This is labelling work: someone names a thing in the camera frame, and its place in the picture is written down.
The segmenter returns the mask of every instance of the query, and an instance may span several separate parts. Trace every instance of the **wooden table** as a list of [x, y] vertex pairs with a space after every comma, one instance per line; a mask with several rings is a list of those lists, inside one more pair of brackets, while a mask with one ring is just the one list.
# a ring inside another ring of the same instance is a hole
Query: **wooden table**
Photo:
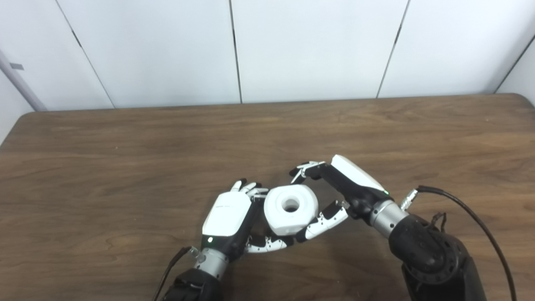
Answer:
[[[535, 112], [512, 94], [24, 115], [0, 147], [0, 299], [149, 300], [236, 179], [286, 185], [297, 164], [334, 154], [398, 201], [418, 184], [463, 199], [503, 248], [519, 300], [533, 300]], [[338, 196], [306, 183], [320, 207]], [[411, 211], [448, 212], [488, 299], [509, 298], [498, 257], [464, 211], [424, 194]], [[170, 279], [192, 265], [184, 257]], [[408, 300], [387, 241], [353, 220], [245, 255], [223, 283], [226, 300]]]

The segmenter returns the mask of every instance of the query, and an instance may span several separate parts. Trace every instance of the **white wall panel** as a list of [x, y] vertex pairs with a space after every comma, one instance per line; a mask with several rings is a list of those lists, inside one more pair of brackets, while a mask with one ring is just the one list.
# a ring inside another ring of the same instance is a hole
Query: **white wall panel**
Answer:
[[0, 49], [48, 110], [112, 108], [55, 1], [0, 0]]
[[232, 0], [243, 102], [375, 97], [406, 3]]
[[239, 103], [228, 0], [60, 0], [116, 107]]
[[535, 43], [531, 43], [511, 70], [498, 93], [518, 93], [535, 106]]
[[0, 71], [0, 144], [20, 116], [33, 109]]
[[379, 97], [493, 93], [533, 34], [533, 0], [411, 0]]

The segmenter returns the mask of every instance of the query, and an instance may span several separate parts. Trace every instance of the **hole in object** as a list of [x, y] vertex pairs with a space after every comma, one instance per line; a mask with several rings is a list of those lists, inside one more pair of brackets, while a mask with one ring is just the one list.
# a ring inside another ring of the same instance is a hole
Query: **hole in object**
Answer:
[[299, 209], [299, 202], [295, 199], [287, 199], [282, 202], [282, 208], [286, 212], [295, 212], [297, 209]]

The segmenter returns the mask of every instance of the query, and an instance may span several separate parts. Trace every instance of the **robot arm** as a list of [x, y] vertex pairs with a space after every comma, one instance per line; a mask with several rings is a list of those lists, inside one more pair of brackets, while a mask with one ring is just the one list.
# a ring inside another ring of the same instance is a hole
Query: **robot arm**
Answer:
[[245, 179], [239, 180], [230, 191], [218, 196], [204, 221], [201, 251], [195, 254], [194, 267], [175, 279], [163, 301], [223, 300], [220, 280], [228, 264], [243, 254], [268, 191], [261, 188], [260, 183], [245, 183]]
[[314, 162], [290, 172], [292, 183], [323, 178], [343, 194], [347, 213], [363, 219], [388, 239], [413, 301], [486, 300], [476, 266], [464, 245], [439, 231], [434, 223], [406, 212], [417, 192], [398, 207], [389, 193], [348, 159], [336, 155], [331, 164]]

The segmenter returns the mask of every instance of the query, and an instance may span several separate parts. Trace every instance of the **black cable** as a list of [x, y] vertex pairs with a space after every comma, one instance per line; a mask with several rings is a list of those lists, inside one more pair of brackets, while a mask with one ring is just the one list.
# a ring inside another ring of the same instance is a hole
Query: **black cable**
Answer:
[[169, 272], [171, 271], [171, 269], [173, 268], [173, 266], [177, 263], [177, 261], [182, 257], [184, 256], [184, 254], [186, 254], [189, 249], [191, 249], [192, 247], [183, 247], [180, 249], [180, 251], [178, 251], [178, 253], [171, 259], [171, 261], [169, 262], [169, 265], [167, 266], [167, 269], [165, 269], [165, 272], [164, 272], [164, 275], [162, 276], [162, 280], [160, 280], [160, 284], [158, 285], [158, 289], [156, 290], [156, 292], [154, 293], [154, 296], [152, 297], [152, 301], [156, 301], [158, 299], [158, 295], [160, 294], [160, 292], [162, 291], [162, 287], [164, 286], [165, 284], [165, 280], [167, 279], [167, 276], [169, 275]]
[[487, 228], [485, 223], [479, 218], [479, 216], [477, 216], [477, 214], [474, 211], [472, 211], [472, 209], [470, 209], [470, 207], [468, 207], [460, 199], [458, 199], [454, 195], [449, 194], [448, 192], [446, 192], [446, 191], [444, 191], [442, 189], [435, 188], [435, 187], [429, 187], [429, 186], [419, 186], [416, 190], [418, 192], [427, 192], [427, 193], [434, 193], [434, 194], [442, 195], [442, 196], [444, 196], [444, 197], [456, 202], [459, 206], [461, 206], [461, 208], [464, 209], [464, 211], [466, 211], [473, 218], [474, 221], [476, 221], [476, 223], [481, 227], [481, 229], [483, 229], [483, 232], [485, 232], [485, 234], [487, 234], [488, 239], [491, 241], [492, 246], [496, 250], [496, 253], [498, 254], [498, 257], [500, 258], [500, 261], [501, 261], [501, 263], [503, 265], [503, 269], [505, 270], [505, 275], [507, 277], [507, 282], [509, 283], [509, 291], [511, 293], [511, 300], [512, 301], [517, 301], [516, 300], [515, 282], [513, 281], [513, 275], [511, 274], [511, 270], [509, 269], [509, 265], [507, 264], [507, 260], [505, 259], [505, 256], [503, 255], [503, 252], [501, 251], [500, 246], [498, 245], [498, 242], [496, 241], [496, 239], [494, 239], [494, 236], [492, 236], [490, 230]]

